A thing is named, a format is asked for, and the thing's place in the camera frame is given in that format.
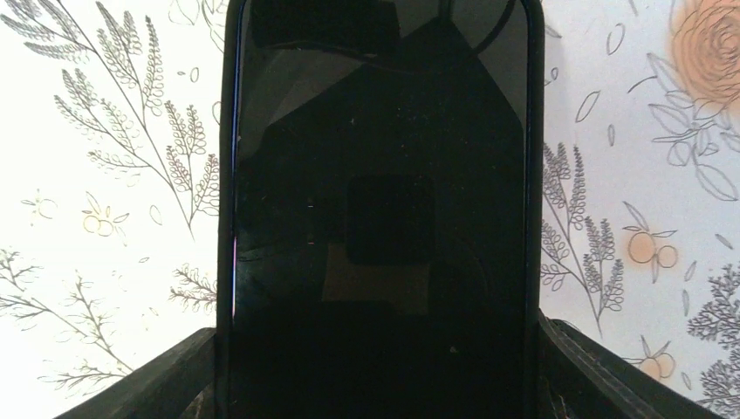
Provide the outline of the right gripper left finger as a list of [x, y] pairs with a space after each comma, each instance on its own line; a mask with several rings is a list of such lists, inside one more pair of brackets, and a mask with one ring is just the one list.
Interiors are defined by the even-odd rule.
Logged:
[[177, 418], [215, 378], [214, 328], [204, 327], [66, 411], [61, 419]]

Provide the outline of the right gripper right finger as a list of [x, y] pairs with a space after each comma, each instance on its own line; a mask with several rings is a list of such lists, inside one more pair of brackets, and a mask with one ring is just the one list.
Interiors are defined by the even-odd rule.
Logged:
[[717, 418], [560, 319], [538, 315], [539, 418]]

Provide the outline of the black smartphone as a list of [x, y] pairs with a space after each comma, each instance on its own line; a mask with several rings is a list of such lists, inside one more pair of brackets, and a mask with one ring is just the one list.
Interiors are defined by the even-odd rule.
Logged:
[[537, 1], [233, 1], [219, 418], [533, 418]]

